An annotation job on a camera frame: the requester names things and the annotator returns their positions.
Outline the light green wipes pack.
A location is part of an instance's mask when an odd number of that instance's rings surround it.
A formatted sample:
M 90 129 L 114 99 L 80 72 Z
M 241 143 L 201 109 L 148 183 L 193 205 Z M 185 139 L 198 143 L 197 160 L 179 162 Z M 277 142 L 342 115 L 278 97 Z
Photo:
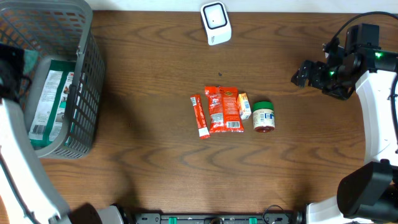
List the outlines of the light green wipes pack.
M 35 68 L 37 61 L 39 59 L 39 53 L 35 50 L 24 50 L 24 68 L 23 74 L 27 75 Z

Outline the green white package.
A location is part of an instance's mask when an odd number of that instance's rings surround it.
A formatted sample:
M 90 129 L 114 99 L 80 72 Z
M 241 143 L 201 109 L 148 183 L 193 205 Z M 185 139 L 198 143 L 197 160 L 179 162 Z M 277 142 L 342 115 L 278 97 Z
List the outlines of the green white package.
M 51 61 L 28 133 L 33 146 L 48 146 L 60 134 L 74 71 L 73 61 Z

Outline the red stick sachet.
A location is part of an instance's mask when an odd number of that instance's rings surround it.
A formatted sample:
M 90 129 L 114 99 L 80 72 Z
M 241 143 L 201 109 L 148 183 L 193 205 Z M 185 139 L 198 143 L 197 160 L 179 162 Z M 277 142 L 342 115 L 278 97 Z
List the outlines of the red stick sachet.
M 210 137 L 210 133 L 206 124 L 206 118 L 201 103 L 201 97 L 200 95 L 192 95 L 190 99 L 195 112 L 199 137 L 200 139 L 207 139 Z

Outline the red snack bag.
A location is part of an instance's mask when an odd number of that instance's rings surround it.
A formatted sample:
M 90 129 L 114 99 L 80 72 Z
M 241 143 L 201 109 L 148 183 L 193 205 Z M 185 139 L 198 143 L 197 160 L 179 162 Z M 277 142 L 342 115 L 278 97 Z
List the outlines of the red snack bag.
M 211 134 L 244 131 L 237 104 L 236 87 L 206 86 L 205 95 L 211 118 Z

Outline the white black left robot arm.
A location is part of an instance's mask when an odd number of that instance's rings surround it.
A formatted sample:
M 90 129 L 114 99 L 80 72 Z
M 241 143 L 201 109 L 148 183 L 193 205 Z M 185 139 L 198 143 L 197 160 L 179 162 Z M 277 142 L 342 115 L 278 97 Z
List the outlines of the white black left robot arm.
M 1 199 L 10 223 L 123 223 L 114 205 L 71 211 L 46 174 L 27 135 L 18 103 L 1 99 Z

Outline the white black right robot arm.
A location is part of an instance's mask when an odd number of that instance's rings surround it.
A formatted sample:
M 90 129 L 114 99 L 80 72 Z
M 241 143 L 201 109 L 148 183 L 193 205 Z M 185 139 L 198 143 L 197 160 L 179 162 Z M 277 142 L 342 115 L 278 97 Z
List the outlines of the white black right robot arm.
M 347 100 L 363 114 L 364 165 L 343 178 L 337 194 L 306 207 L 306 223 L 397 222 L 397 54 L 360 47 L 339 62 L 304 61 L 292 83 Z

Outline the small orange white box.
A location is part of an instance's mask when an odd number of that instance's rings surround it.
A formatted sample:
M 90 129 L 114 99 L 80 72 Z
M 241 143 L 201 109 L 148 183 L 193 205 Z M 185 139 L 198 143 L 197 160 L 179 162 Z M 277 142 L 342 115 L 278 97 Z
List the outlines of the small orange white box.
M 251 115 L 251 107 L 246 93 L 240 93 L 237 98 L 239 115 L 242 120 L 249 119 Z

